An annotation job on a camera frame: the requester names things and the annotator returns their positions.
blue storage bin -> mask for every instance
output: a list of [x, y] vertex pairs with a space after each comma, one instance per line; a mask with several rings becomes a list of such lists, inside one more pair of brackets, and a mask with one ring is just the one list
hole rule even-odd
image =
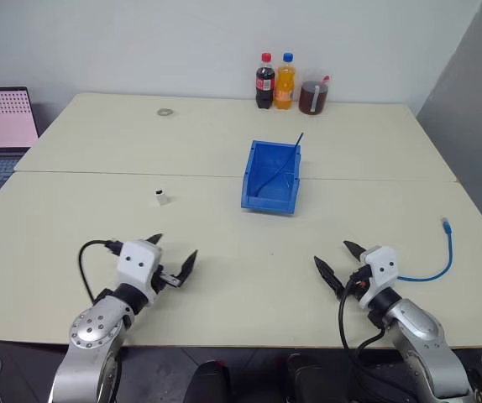
[[244, 172], [241, 207], [292, 214], [300, 163], [300, 145], [253, 141]]

bottle label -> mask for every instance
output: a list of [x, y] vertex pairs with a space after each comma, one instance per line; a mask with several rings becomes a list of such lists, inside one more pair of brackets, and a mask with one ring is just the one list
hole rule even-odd
[[256, 77], [256, 88], [262, 91], [269, 91], [275, 88], [275, 79], [264, 80], [263, 78]]
[[293, 95], [293, 91], [284, 91], [284, 90], [276, 90], [275, 91], [275, 99], [277, 101], [291, 101], [291, 96]]

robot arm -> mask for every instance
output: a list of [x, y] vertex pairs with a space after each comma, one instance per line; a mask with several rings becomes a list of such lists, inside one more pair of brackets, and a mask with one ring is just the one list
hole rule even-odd
[[[474, 393], [464, 367], [447, 345], [441, 323], [393, 289], [398, 278], [396, 253], [388, 247], [370, 250], [345, 242], [363, 267], [351, 276], [353, 294], [368, 318], [385, 327], [417, 384], [421, 403], [472, 403]], [[323, 279], [340, 299], [344, 287], [333, 270], [316, 258]]]
[[71, 324], [69, 348], [56, 372], [49, 402], [113, 401], [120, 376], [118, 351], [135, 316], [144, 306], [153, 305], [166, 285], [182, 286], [196, 260], [195, 251], [177, 276], [163, 273], [162, 250], [155, 245], [159, 239], [156, 235], [106, 245], [119, 256], [118, 288], [103, 290]]

orange juice bottle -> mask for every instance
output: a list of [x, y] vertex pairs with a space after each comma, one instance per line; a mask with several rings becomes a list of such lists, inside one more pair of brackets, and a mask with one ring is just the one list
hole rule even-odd
[[285, 64], [278, 69], [278, 80], [275, 84], [275, 106], [278, 109], [289, 109], [295, 88], [295, 67], [291, 65], [293, 54], [284, 53], [282, 60]]

table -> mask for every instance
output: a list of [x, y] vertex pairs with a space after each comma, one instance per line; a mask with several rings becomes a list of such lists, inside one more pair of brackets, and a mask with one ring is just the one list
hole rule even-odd
[[[162, 207], [159, 187], [170, 197]], [[459, 183], [302, 180], [293, 217], [245, 211], [240, 197], [240, 178], [14, 174], [0, 191], [0, 340], [67, 343], [71, 321], [89, 306], [80, 246], [161, 232], [167, 270], [194, 249], [197, 263], [182, 289], [165, 290], [139, 315], [127, 345], [340, 348], [338, 302], [313, 255], [345, 280], [358, 263], [344, 239], [387, 244], [403, 275], [432, 275], [447, 262], [445, 216], [452, 269], [396, 290], [442, 322], [450, 345], [482, 346], [482, 217]], [[112, 285], [115, 264], [103, 247], [86, 252], [94, 293]], [[358, 304], [346, 308], [353, 345], [376, 333]]]
[[[160, 108], [173, 115], [157, 115]], [[83, 93], [22, 158], [19, 171], [243, 175], [252, 140], [295, 143], [301, 178], [455, 181], [408, 107], [329, 103], [321, 115], [254, 100]]]

